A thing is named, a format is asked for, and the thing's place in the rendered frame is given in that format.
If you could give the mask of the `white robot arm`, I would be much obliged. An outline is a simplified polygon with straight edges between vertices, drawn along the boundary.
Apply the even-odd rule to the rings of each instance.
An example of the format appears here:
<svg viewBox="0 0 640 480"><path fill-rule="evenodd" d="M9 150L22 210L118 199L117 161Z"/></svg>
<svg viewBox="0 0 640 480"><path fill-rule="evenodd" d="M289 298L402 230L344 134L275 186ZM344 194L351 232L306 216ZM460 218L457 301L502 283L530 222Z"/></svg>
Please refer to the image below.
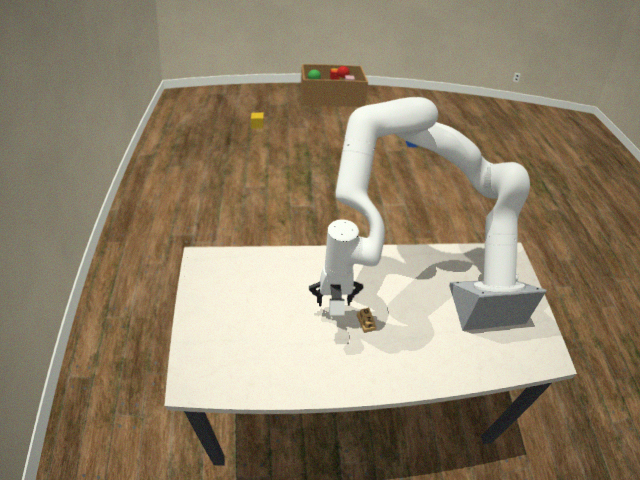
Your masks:
<svg viewBox="0 0 640 480"><path fill-rule="evenodd" d="M516 267L518 217L530 190L526 169L514 162L486 161L472 141L457 130L437 123L437 119L435 104L420 97L367 105L352 113L336 198L365 216L370 235L357 238L358 227L348 220L332 222L327 233L325 271L334 278L345 278L352 273L354 264L376 266L380 262L385 227L368 197L368 185L377 138L396 134L443 156L467 176L479 193L498 199L485 221L484 281L474 283L474 288L490 292L523 290L525 285L517 282ZM424 129L426 131L422 131Z"/></svg>

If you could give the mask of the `brown wooden digit cube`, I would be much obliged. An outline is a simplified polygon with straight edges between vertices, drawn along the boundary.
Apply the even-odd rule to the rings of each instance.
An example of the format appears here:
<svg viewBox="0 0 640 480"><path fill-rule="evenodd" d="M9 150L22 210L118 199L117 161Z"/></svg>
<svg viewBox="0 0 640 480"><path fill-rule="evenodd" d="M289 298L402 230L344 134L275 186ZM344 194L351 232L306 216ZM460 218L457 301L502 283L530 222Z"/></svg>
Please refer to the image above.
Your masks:
<svg viewBox="0 0 640 480"><path fill-rule="evenodd" d="M368 307L368 308L360 309L360 314L359 315L360 315L360 317L361 317L361 319L363 321L364 317L370 316L370 315L372 315L372 313L370 311L370 308Z"/></svg>
<svg viewBox="0 0 640 480"><path fill-rule="evenodd" d="M363 318L363 324L364 324L365 329L366 328L370 328L370 327L374 327L375 320L373 318L373 315L364 317Z"/></svg>

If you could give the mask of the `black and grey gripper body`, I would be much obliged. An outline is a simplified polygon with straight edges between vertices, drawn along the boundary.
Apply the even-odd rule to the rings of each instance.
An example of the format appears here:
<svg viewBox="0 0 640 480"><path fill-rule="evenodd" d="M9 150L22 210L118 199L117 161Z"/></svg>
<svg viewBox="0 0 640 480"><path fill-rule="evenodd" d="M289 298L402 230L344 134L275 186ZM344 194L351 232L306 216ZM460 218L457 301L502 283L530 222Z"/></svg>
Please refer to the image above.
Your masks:
<svg viewBox="0 0 640 480"><path fill-rule="evenodd" d="M325 265L324 265L325 266ZM320 293L325 296L331 296L331 288L330 284L341 284L342 295L349 295L353 292L354 285L354 270L352 270L352 274L345 278L334 278L327 274L325 268L323 266L321 276L320 276ZM338 280L342 279L342 280Z"/></svg>

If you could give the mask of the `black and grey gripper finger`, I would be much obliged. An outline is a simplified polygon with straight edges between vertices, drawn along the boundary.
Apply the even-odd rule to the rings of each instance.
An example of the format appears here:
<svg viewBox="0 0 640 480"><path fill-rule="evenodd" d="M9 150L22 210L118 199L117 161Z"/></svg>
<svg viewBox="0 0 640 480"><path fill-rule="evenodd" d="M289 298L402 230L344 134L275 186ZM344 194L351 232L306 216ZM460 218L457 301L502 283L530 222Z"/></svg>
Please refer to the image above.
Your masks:
<svg viewBox="0 0 640 480"><path fill-rule="evenodd" d="M314 283L314 284L312 284L312 285L309 285L309 286L308 286L309 291L310 291L314 296L316 296L316 297L317 297L317 303L319 303L319 307L321 307L321 306L322 306L322 297L324 296L324 295L320 294L320 288L319 288L319 287L320 287L320 285L321 285L321 283L320 283L320 282L317 282L317 283ZM317 288L319 288L319 289L318 289L318 290L316 290Z"/></svg>
<svg viewBox="0 0 640 480"><path fill-rule="evenodd" d="M360 291L364 288L363 284L358 283L356 281L354 281L354 288L353 292L349 295L347 295L347 305L350 306L350 303L352 302L353 298L355 295L357 295L358 293L360 293Z"/></svg>

